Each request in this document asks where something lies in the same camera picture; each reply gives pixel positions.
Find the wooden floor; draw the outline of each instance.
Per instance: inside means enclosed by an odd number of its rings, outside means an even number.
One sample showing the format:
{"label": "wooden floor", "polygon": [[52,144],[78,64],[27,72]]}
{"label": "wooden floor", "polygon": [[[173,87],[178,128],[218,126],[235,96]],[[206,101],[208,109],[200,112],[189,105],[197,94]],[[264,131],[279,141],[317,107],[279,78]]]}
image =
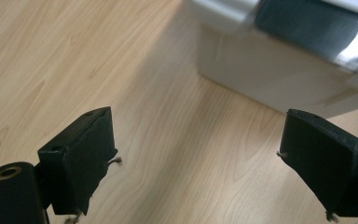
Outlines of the wooden floor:
{"label": "wooden floor", "polygon": [[0,166],[112,106],[124,164],[80,223],[328,223],[275,155],[285,115],[200,76],[198,33],[180,0],[0,1]]}

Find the dark plastic part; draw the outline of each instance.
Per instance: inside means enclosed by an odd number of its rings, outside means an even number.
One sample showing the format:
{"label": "dark plastic part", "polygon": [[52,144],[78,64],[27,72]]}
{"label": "dark plastic part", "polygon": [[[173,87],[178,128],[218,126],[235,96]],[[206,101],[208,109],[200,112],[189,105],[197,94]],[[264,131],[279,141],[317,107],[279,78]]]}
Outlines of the dark plastic part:
{"label": "dark plastic part", "polygon": [[86,215],[89,199],[116,154],[110,107],[84,114],[39,149],[38,179],[46,180],[41,191],[54,213]]}
{"label": "dark plastic part", "polygon": [[48,183],[47,171],[39,162],[34,168],[34,172],[36,175],[36,184],[39,189],[40,202],[43,208],[48,209],[51,205],[51,190],[49,189],[50,184]]}
{"label": "dark plastic part", "polygon": [[324,1],[265,0],[255,24],[331,63],[358,72],[356,12]]}
{"label": "dark plastic part", "polygon": [[0,223],[48,223],[32,164],[14,162],[0,167]]}
{"label": "dark plastic part", "polygon": [[290,109],[279,154],[328,215],[358,217],[357,137],[318,116]]}

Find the wood grain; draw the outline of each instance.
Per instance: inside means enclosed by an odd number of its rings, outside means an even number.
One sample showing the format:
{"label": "wood grain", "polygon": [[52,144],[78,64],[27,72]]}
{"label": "wood grain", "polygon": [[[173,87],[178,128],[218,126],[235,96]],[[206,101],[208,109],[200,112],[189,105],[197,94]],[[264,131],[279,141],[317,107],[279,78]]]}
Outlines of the wood grain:
{"label": "wood grain", "polygon": [[179,0],[0,1],[0,166],[110,105],[124,164],[80,223],[328,223],[275,155],[284,115],[198,75],[198,31]]}

